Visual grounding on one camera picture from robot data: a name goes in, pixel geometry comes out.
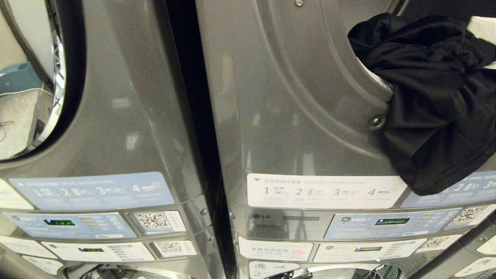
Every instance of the sticker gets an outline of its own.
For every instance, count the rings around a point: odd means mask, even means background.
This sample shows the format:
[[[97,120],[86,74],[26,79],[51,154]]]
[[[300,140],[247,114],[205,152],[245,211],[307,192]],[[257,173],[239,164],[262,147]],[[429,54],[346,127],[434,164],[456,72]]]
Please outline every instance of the sticker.
[[[408,257],[427,239],[391,242],[341,242],[320,244],[314,262],[346,263]]]
[[[477,248],[477,252],[486,255],[496,255],[496,235]]]
[[[11,178],[10,182],[35,206],[45,210],[121,209],[174,203],[160,172]]]
[[[299,264],[273,263],[273,262],[250,262],[249,277],[251,279],[263,279],[287,271],[298,269]]]
[[[478,225],[495,209],[496,205],[465,208],[444,229]]]
[[[443,207],[496,200],[496,171],[474,172],[439,194],[411,193],[401,208]]]
[[[30,214],[2,213],[32,237],[63,239],[135,238],[118,213]]]
[[[160,255],[164,258],[196,255],[191,240],[182,241],[155,241],[153,242]]]
[[[155,260],[141,242],[83,244],[42,241],[41,244],[66,261],[142,262]]]
[[[367,239],[436,233],[462,208],[403,213],[336,214],[325,239]]]
[[[496,268],[496,258],[480,258],[475,262],[471,263],[466,268],[460,270],[456,277],[464,277],[470,274],[478,273],[484,270],[490,270]]]
[[[457,241],[463,234],[433,237],[427,240],[417,252],[444,250]]]
[[[50,253],[47,249],[41,246],[40,243],[34,240],[0,235],[0,243],[15,253],[50,259],[57,258],[54,254]]]
[[[181,214],[177,210],[135,212],[133,215],[146,234],[186,231]]]
[[[31,256],[22,256],[25,260],[28,262],[36,265],[39,267],[41,270],[44,272],[57,275],[57,271],[59,268],[63,266],[61,262],[57,262],[54,260],[49,260],[49,259],[42,259],[42,258],[37,258],[37,257],[31,257]]]
[[[269,208],[388,209],[406,184],[399,176],[309,176],[250,173],[248,205]]]
[[[248,259],[305,262],[313,243],[247,240],[238,236],[240,254]]]
[[[3,209],[34,209],[19,193],[5,180],[0,178],[0,208]]]

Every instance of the front-load washer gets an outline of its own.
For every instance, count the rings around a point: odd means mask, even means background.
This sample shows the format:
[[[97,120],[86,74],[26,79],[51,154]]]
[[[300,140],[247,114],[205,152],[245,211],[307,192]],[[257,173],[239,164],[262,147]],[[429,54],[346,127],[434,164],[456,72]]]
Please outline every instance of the front-load washer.
[[[30,145],[0,161],[0,243],[12,255],[0,270],[80,279],[125,265],[160,278],[224,278],[212,222],[220,184],[207,178],[219,175],[203,171],[165,3],[32,2],[57,43],[53,92],[40,91],[54,96],[58,122],[33,120]],[[14,10],[30,15],[32,6],[2,4],[15,33],[26,18]],[[93,275],[74,271],[86,269]]]

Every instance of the light blue label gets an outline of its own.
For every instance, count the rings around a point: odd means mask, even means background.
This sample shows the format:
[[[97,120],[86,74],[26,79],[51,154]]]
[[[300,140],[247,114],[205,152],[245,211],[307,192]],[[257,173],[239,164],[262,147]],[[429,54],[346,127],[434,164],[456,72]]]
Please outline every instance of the light blue label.
[[[418,196],[411,193],[401,208],[464,205],[496,200],[496,171],[474,172],[439,194]]]
[[[118,213],[32,214],[2,213],[32,237],[63,239],[135,238]]]
[[[121,209],[174,203],[160,172],[11,178],[10,182],[36,207],[45,210]]]
[[[336,214],[325,239],[405,237],[440,231],[461,208],[378,214]]]

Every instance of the lg logo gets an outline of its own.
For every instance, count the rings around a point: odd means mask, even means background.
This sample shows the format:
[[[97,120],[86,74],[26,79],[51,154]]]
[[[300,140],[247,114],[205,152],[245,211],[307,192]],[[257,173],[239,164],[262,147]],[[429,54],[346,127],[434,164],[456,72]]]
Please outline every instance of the lg logo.
[[[258,213],[253,213],[252,217],[254,219],[259,219],[259,218],[262,218],[262,219],[270,219],[270,215],[260,215]]]

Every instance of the white label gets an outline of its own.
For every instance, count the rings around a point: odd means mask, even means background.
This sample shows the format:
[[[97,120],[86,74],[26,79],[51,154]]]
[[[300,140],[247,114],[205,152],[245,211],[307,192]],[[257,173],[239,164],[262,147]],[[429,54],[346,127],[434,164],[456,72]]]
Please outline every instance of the white label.
[[[34,209],[19,195],[5,180],[0,178],[0,208],[3,209]]]
[[[247,240],[238,236],[241,255],[249,259],[305,262],[313,243]]]
[[[479,213],[468,225],[469,226],[474,226],[478,225],[480,222],[484,221],[491,212],[493,212],[496,209],[496,204],[494,205],[489,205],[483,212]]]
[[[320,244],[314,262],[346,263],[408,257],[427,239]]]
[[[50,259],[57,258],[54,254],[41,246],[40,243],[34,240],[0,236],[0,242],[15,253]]]
[[[273,262],[250,262],[249,277],[251,279],[262,279],[286,271],[298,269],[299,264],[273,263]]]
[[[155,260],[141,242],[109,244],[42,242],[41,244],[67,261],[142,262]]]
[[[496,255],[496,235],[477,248],[477,252],[486,255]]]
[[[417,252],[444,250],[451,246],[451,244],[458,240],[458,238],[460,238],[462,235],[463,234],[455,234],[430,238],[424,244],[422,244],[422,246],[420,246]]]
[[[54,260],[48,260],[48,259],[42,259],[42,258],[37,258],[37,257],[31,257],[31,256],[22,256],[24,259],[29,261],[30,263],[36,265],[39,267],[41,270],[44,272],[57,275],[57,271],[59,268],[63,266],[61,262],[57,262]]]
[[[162,257],[177,257],[196,255],[193,242],[183,241],[155,241],[153,242]]]
[[[388,209],[407,185],[399,176],[250,173],[248,205],[268,208]]]
[[[455,274],[455,276],[464,277],[470,274],[474,274],[484,270],[490,270],[493,268],[496,268],[496,258],[480,258],[475,262],[471,263],[466,268],[460,270],[457,274]]]

